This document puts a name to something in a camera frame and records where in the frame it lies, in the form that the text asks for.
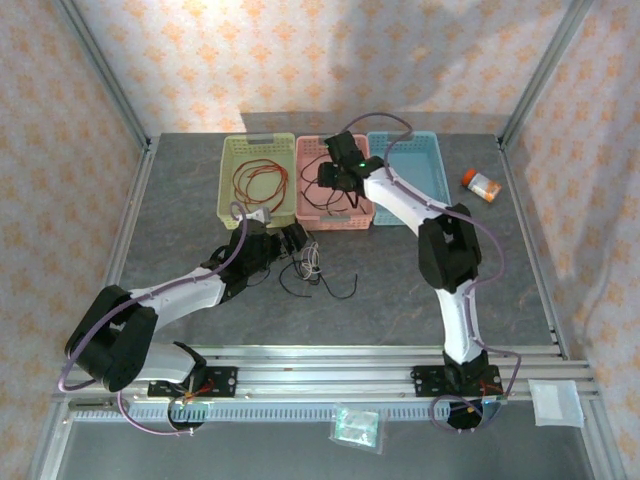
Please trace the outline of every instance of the pink basket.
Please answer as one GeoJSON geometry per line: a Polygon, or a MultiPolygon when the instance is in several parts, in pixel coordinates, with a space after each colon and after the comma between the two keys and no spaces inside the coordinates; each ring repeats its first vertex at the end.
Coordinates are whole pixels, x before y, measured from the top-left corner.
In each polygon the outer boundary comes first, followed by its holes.
{"type": "MultiPolygon", "coordinates": [[[[362,150],[365,157],[368,157],[369,145],[367,137],[365,135],[354,135],[353,137],[358,148],[362,150]]],[[[316,184],[309,186],[309,180],[315,180],[318,175],[318,165],[321,162],[331,161],[327,146],[324,143],[325,138],[314,135],[298,137],[296,141],[296,180],[298,189],[296,218],[306,230],[311,231],[366,230],[371,225],[375,214],[373,203],[361,198],[358,201],[358,207],[353,208],[349,203],[349,199],[342,192],[334,193],[331,189],[320,188],[316,184]],[[328,201],[331,202],[329,211],[316,208],[310,203],[324,205],[328,201]]]]}

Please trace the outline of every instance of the white cable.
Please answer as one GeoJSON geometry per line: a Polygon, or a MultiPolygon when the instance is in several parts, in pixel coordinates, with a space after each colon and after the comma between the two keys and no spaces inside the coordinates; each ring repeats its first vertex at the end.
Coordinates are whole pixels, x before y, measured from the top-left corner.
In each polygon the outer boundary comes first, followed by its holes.
{"type": "Polygon", "coordinates": [[[300,269],[304,273],[303,280],[309,280],[312,275],[320,273],[320,252],[318,242],[313,242],[308,247],[302,249],[300,269]]]}

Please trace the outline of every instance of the small plastic bag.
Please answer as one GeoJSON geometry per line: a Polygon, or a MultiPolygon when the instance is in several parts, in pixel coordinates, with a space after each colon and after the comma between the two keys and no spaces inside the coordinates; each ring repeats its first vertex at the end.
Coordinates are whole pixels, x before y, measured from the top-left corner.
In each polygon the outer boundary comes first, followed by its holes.
{"type": "Polygon", "coordinates": [[[339,445],[382,454],[387,418],[382,413],[336,404],[329,439],[339,445]]]}
{"type": "Polygon", "coordinates": [[[529,380],[536,426],[584,427],[584,414],[573,380],[529,380]]]}

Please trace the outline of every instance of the wire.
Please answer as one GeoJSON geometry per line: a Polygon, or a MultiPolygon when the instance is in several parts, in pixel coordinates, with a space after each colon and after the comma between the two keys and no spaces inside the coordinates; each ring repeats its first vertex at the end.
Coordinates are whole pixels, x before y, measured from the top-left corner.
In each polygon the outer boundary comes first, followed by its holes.
{"type": "Polygon", "coordinates": [[[318,251],[318,242],[313,242],[310,246],[302,249],[302,260],[300,261],[300,268],[302,269],[303,280],[309,280],[315,273],[320,273],[320,252],[318,251]]]}
{"type": "MultiPolygon", "coordinates": [[[[371,112],[371,113],[365,113],[364,115],[360,115],[359,117],[356,117],[355,119],[353,119],[351,122],[349,122],[347,124],[347,126],[345,126],[342,129],[342,132],[347,131],[351,126],[353,126],[355,123],[359,122],[360,120],[362,120],[364,118],[368,118],[368,117],[373,117],[373,116],[382,116],[382,117],[392,118],[393,120],[396,120],[397,122],[400,122],[402,125],[404,125],[407,128],[406,132],[403,133],[402,135],[400,135],[399,137],[397,137],[392,142],[390,142],[389,145],[387,145],[387,148],[384,151],[384,156],[383,156],[384,169],[385,169],[385,172],[387,173],[387,177],[389,178],[389,180],[391,180],[391,183],[396,185],[400,190],[402,190],[403,193],[409,195],[411,198],[413,198],[417,202],[421,203],[425,207],[430,208],[431,210],[434,210],[434,211],[436,211],[436,212],[438,212],[438,213],[440,213],[442,215],[448,215],[450,217],[456,218],[458,220],[462,220],[464,222],[470,223],[471,225],[475,226],[476,228],[481,230],[483,233],[485,233],[489,237],[489,239],[493,242],[493,244],[496,246],[496,249],[498,250],[498,255],[500,256],[500,269],[499,269],[499,271],[495,275],[493,275],[493,276],[491,276],[489,278],[486,278],[484,280],[480,280],[480,279],[474,280],[473,282],[471,282],[471,284],[464,291],[464,317],[465,317],[465,322],[467,324],[467,329],[471,333],[471,339],[473,340],[473,342],[476,345],[478,345],[480,348],[483,348],[484,350],[486,350],[488,352],[493,352],[493,353],[497,353],[497,354],[504,355],[504,356],[516,357],[516,364],[515,364],[514,369],[513,369],[513,374],[511,375],[511,379],[509,380],[509,384],[507,386],[507,389],[504,392],[505,396],[507,398],[509,398],[509,394],[511,393],[511,389],[513,388],[513,384],[514,384],[514,382],[516,380],[516,376],[518,375],[518,370],[520,369],[520,364],[522,363],[522,355],[520,355],[518,352],[515,352],[515,351],[501,350],[501,349],[497,349],[497,348],[493,348],[493,347],[488,346],[486,343],[484,343],[482,341],[482,339],[480,338],[479,333],[474,331],[473,322],[471,321],[471,293],[476,288],[478,288],[480,286],[483,286],[483,285],[489,285],[489,284],[499,280],[500,278],[502,278],[504,276],[505,267],[506,267],[504,250],[503,250],[502,246],[500,245],[500,242],[498,241],[496,236],[493,234],[493,232],[491,232],[491,230],[489,230],[486,226],[484,226],[484,224],[482,224],[478,220],[476,220],[476,219],[474,219],[474,218],[472,218],[472,217],[470,217],[468,215],[462,215],[460,213],[453,212],[451,210],[440,208],[437,205],[433,205],[433,204],[429,203],[428,201],[426,201],[424,198],[422,198],[420,195],[415,194],[411,189],[405,187],[401,182],[397,182],[397,178],[394,177],[393,173],[391,172],[391,167],[389,165],[389,153],[391,152],[391,149],[394,147],[394,145],[396,143],[398,143],[401,140],[404,140],[405,138],[408,138],[413,133],[413,127],[411,126],[411,124],[409,122],[407,122],[406,120],[398,117],[397,115],[393,115],[391,113],[371,112]]],[[[450,428],[445,428],[442,425],[439,425],[437,423],[437,421],[435,420],[434,411],[435,411],[436,403],[438,403],[438,401],[444,400],[444,399],[446,399],[448,397],[453,397],[457,401],[462,401],[462,402],[465,402],[465,403],[468,402],[464,398],[458,397],[458,396],[455,396],[455,395],[441,395],[440,397],[434,398],[432,400],[431,404],[429,405],[429,414],[430,414],[431,422],[435,426],[437,426],[438,428],[445,429],[446,431],[448,431],[450,433],[456,433],[456,432],[457,433],[461,433],[461,430],[452,430],[450,428]]],[[[497,415],[494,415],[489,420],[489,422],[483,424],[482,426],[486,427],[496,416],[497,415]]]]}
{"type": "Polygon", "coordinates": [[[270,160],[268,158],[258,158],[242,163],[236,169],[236,171],[233,172],[232,183],[236,199],[242,202],[247,210],[249,210],[249,205],[264,205],[265,203],[273,200],[278,195],[280,195],[280,200],[273,208],[269,209],[271,213],[273,213],[278,210],[278,208],[280,208],[287,195],[289,172],[287,172],[284,167],[278,165],[273,160],[270,160]],[[249,187],[251,186],[251,182],[253,182],[253,180],[260,175],[271,173],[280,174],[280,181],[278,182],[275,191],[265,198],[253,198],[251,195],[249,195],[249,187]]]}
{"type": "Polygon", "coordinates": [[[257,287],[262,282],[264,282],[267,278],[269,278],[269,275],[271,275],[271,268],[267,268],[267,274],[264,277],[262,277],[258,282],[252,283],[252,284],[247,283],[247,287],[257,287]]]}
{"type": "Polygon", "coordinates": [[[307,186],[304,189],[300,190],[300,193],[302,194],[302,198],[304,198],[307,203],[309,203],[309,205],[311,205],[313,208],[315,208],[316,210],[323,210],[329,213],[329,215],[333,215],[334,213],[341,213],[341,212],[346,212],[348,209],[347,208],[342,208],[340,210],[333,210],[333,209],[329,209],[329,205],[333,205],[336,203],[339,203],[340,200],[342,200],[345,196],[345,192],[340,192],[340,196],[335,199],[333,199],[333,196],[336,194],[336,190],[331,189],[331,193],[329,194],[329,198],[327,198],[327,201],[325,203],[316,203],[313,200],[311,200],[309,198],[309,189],[313,186],[313,185],[317,185],[318,184],[318,178],[316,176],[315,179],[313,180],[309,180],[308,178],[306,178],[304,176],[304,172],[307,171],[308,168],[310,168],[312,165],[314,165],[318,160],[320,160],[321,158],[327,157],[329,156],[328,153],[323,153],[322,155],[317,156],[316,158],[314,158],[313,160],[311,160],[311,162],[309,162],[308,164],[306,164],[302,170],[300,170],[300,179],[307,182],[307,186]]]}
{"type": "MultiPolygon", "coordinates": [[[[95,383],[95,380],[92,379],[92,380],[89,380],[87,382],[83,382],[83,383],[80,383],[80,384],[77,384],[77,385],[66,385],[67,377],[69,376],[69,373],[71,372],[71,369],[73,368],[73,365],[76,363],[76,361],[78,360],[78,358],[80,357],[80,355],[82,354],[84,349],[87,347],[87,345],[89,344],[91,339],[96,335],[96,333],[98,333],[98,331],[100,331],[100,329],[102,327],[104,327],[106,324],[108,324],[113,317],[115,317],[120,312],[126,310],[130,306],[135,305],[136,303],[148,300],[148,299],[152,298],[155,295],[160,295],[161,293],[164,293],[164,292],[166,292],[168,290],[171,290],[173,288],[179,287],[181,285],[185,285],[187,283],[196,283],[196,282],[200,282],[200,281],[206,280],[208,278],[211,278],[214,275],[217,275],[218,273],[220,273],[222,270],[224,270],[225,268],[227,268],[231,264],[231,262],[236,258],[238,253],[240,253],[240,249],[242,248],[242,245],[244,244],[245,238],[247,236],[247,230],[248,230],[247,214],[246,214],[244,208],[238,202],[231,202],[231,204],[229,205],[229,208],[231,210],[231,216],[234,218],[234,220],[239,220],[239,219],[233,213],[233,207],[237,207],[238,210],[240,210],[240,215],[241,215],[241,219],[242,219],[242,233],[240,235],[240,240],[238,241],[238,245],[236,246],[236,248],[233,251],[233,253],[229,256],[229,258],[225,262],[223,262],[222,264],[218,265],[218,267],[216,267],[214,270],[212,270],[209,273],[205,273],[203,275],[198,275],[196,277],[186,277],[186,278],[180,278],[180,279],[174,280],[173,282],[169,282],[167,284],[164,284],[164,285],[156,288],[155,290],[152,290],[149,293],[146,293],[146,294],[141,295],[139,297],[131,298],[131,299],[127,300],[126,302],[118,305],[114,309],[110,310],[106,315],[104,315],[100,320],[98,320],[95,323],[95,325],[93,325],[89,329],[89,331],[84,335],[84,337],[82,337],[82,340],[80,340],[80,343],[78,343],[76,348],[73,349],[73,351],[69,355],[67,363],[64,366],[64,368],[62,369],[62,373],[60,373],[60,377],[58,378],[58,389],[61,392],[68,393],[68,392],[81,390],[81,389],[83,389],[83,388],[95,383]]],[[[122,391],[118,392],[118,407],[120,408],[120,413],[122,413],[122,416],[131,425],[133,425],[134,427],[136,427],[139,430],[142,430],[142,431],[144,431],[146,433],[153,433],[155,435],[181,435],[183,433],[189,433],[189,432],[164,432],[164,431],[160,431],[160,430],[150,429],[150,428],[147,428],[147,427],[139,424],[138,422],[133,420],[133,418],[131,418],[131,416],[125,411],[124,405],[122,403],[122,391]]]]}
{"type": "Polygon", "coordinates": [[[280,286],[290,295],[298,298],[311,298],[311,295],[296,293],[290,290],[285,284],[283,280],[284,273],[289,270],[291,267],[294,268],[295,278],[297,280],[301,280],[303,282],[307,282],[309,285],[316,286],[322,283],[324,287],[327,289],[329,295],[337,300],[346,300],[348,298],[353,297],[358,290],[358,274],[355,274],[353,281],[353,290],[348,295],[336,295],[329,287],[327,280],[322,275],[322,270],[320,269],[320,252],[318,248],[318,242],[312,234],[309,234],[312,238],[313,243],[305,247],[302,252],[300,252],[300,260],[296,260],[295,257],[291,256],[291,262],[289,262],[285,267],[280,271],[280,275],[278,275],[278,281],[280,282],[280,286]]]}

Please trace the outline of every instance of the orange floral pattern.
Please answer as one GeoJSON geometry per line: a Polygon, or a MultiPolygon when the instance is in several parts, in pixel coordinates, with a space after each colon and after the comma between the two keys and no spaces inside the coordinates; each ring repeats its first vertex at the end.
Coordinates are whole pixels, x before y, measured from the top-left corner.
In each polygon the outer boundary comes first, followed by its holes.
{"type": "Polygon", "coordinates": [[[77,3],[157,135],[335,131],[380,109],[500,133],[570,1],[77,3]]]}
{"type": "Polygon", "coordinates": [[[54,2],[3,2],[0,30],[0,476],[17,480],[139,150],[54,2]]]}
{"type": "Polygon", "coordinates": [[[595,367],[629,478],[640,478],[637,7],[594,2],[509,152],[559,321],[595,367]]]}

